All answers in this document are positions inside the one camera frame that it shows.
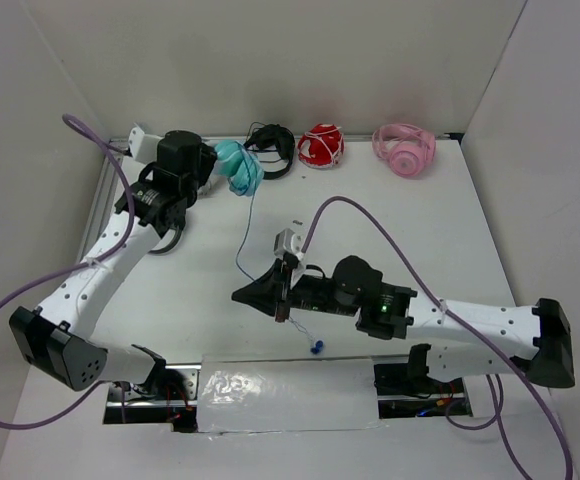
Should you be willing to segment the teal cat ear headphones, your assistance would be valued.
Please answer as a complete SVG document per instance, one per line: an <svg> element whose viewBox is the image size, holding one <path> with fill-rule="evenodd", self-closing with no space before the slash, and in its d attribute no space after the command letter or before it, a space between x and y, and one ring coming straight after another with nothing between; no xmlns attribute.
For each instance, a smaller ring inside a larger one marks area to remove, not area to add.
<svg viewBox="0 0 580 480"><path fill-rule="evenodd" d="M213 173L226 178L235 195L254 196L264 178L257 155L235 140L223 140L214 146L214 150L217 160Z"/></svg>

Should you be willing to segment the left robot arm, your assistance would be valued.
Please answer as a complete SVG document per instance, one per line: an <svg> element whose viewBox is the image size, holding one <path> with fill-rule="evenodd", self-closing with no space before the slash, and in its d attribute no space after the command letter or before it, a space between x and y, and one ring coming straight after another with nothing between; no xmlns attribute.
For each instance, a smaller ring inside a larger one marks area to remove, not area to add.
<svg viewBox="0 0 580 480"><path fill-rule="evenodd" d="M166 361L138 345L96 344L97 321L132 269L166 233L185 225L217 159L193 132L175 130L151 137L134 130L130 152L151 146L155 157L115 205L109 222L69 275L35 309L17 308L9 326L24 359L74 391L97 381L127 382L146 399L166 390Z"/></svg>

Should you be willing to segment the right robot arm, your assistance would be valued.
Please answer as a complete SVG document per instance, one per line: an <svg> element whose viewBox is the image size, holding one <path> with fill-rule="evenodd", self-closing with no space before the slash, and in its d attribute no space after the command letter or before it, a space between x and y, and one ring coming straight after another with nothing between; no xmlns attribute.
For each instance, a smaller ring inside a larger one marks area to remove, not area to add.
<svg viewBox="0 0 580 480"><path fill-rule="evenodd" d="M418 392L439 381L515 371L541 387L575 385L571 327L556 300L512 308L432 300L384 282L382 272L357 256L340 260L330 276L298 266L290 254L276 259L234 291L233 301L278 322L300 309L353 317L358 331L379 340L409 340L406 379Z"/></svg>

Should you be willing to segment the black headphones under arm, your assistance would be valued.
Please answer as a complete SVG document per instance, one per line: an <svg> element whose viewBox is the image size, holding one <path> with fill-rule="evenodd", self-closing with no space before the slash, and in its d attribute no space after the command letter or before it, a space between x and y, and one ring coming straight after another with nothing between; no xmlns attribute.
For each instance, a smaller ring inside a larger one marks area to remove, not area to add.
<svg viewBox="0 0 580 480"><path fill-rule="evenodd" d="M164 246L160 246L158 248L151 249L149 251L149 254L160 256L160 255L166 255L166 254L170 253L179 244L179 242L182 238L182 234L183 234L183 229L179 226L175 227L174 233L172 234L172 237L168 240L168 242Z"/></svg>

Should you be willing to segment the black headphones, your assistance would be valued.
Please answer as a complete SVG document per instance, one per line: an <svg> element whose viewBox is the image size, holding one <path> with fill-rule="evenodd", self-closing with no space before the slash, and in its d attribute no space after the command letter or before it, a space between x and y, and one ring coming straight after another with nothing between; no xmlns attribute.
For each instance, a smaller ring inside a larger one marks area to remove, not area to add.
<svg viewBox="0 0 580 480"><path fill-rule="evenodd" d="M287 175L293 165L296 141L293 133L280 124L262 122L252 122L244 147L252 153L276 153L278 159L282 161L284 167L276 171L264 171L264 180L278 180Z"/></svg>

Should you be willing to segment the red white headphones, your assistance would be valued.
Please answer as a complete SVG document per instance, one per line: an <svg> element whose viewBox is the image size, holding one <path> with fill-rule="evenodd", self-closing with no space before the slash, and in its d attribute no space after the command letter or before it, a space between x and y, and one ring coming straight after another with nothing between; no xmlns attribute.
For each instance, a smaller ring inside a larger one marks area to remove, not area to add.
<svg viewBox="0 0 580 480"><path fill-rule="evenodd" d="M299 160L313 169L336 167L344 153L342 129L334 124L317 124L305 132L297 145Z"/></svg>

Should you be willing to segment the pink headphones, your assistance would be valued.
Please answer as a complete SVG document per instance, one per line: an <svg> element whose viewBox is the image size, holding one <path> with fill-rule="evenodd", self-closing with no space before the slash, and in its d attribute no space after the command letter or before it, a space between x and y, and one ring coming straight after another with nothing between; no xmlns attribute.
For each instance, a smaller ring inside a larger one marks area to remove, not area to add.
<svg viewBox="0 0 580 480"><path fill-rule="evenodd" d="M372 148L375 156L393 173L402 178L414 178L432 165L436 138L433 133L414 125L387 124L373 132Z"/></svg>

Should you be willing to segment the shiny tape sheet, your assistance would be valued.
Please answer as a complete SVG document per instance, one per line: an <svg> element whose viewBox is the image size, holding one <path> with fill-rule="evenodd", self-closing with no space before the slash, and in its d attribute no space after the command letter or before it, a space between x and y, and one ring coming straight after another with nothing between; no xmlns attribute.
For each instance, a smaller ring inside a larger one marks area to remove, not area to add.
<svg viewBox="0 0 580 480"><path fill-rule="evenodd" d="M380 426L368 358L206 362L199 376L203 433L354 431Z"/></svg>

